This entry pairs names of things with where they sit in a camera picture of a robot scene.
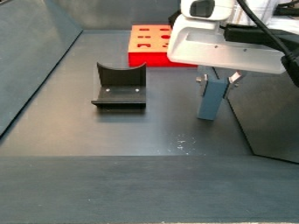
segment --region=red pegboard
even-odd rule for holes
[[[139,67],[196,67],[196,65],[171,62],[167,47],[172,28],[165,24],[133,25],[128,43],[128,65]]]

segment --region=black cable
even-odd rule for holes
[[[285,7],[285,6],[295,5],[295,4],[297,4],[297,3],[299,3],[299,0],[292,1],[292,2],[289,2],[289,3],[280,3],[276,7]]]
[[[265,33],[265,35],[272,39],[275,42],[276,46],[279,47],[279,50],[284,53],[284,56],[289,59],[293,60],[295,56],[292,52],[288,50],[285,47],[284,43],[281,40],[273,35],[273,33],[267,29],[267,26],[263,24],[263,22],[259,20],[257,16],[252,12],[252,10],[248,8],[245,2],[243,0],[237,0],[237,4],[243,11],[247,13],[247,16],[251,18],[251,20],[255,22],[257,28]]]

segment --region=black u-shaped bracket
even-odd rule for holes
[[[115,69],[97,63],[100,90],[90,101],[101,109],[145,108],[145,64],[128,69]]]

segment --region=metal surface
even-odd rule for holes
[[[167,24],[180,0],[54,0],[85,30],[131,30],[135,24]]]
[[[228,69],[216,69],[225,76]],[[228,96],[255,154],[299,163],[299,88],[288,75],[244,72]]]
[[[297,223],[297,173],[251,156],[0,157],[0,223]]]
[[[225,102],[215,122],[196,119],[196,68],[147,68],[144,113],[98,112],[96,63],[127,68],[128,39],[128,31],[82,32],[1,139],[0,156],[251,155]]]
[[[52,0],[0,5],[0,135],[81,29]]]

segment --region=gray wall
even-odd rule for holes
[[[131,30],[135,23],[167,23],[180,0],[53,0],[86,30]]]
[[[217,69],[219,76],[232,75]],[[287,73],[244,72],[228,100],[252,151],[299,163],[299,88]]]
[[[80,32],[52,0],[0,4],[0,135]]]

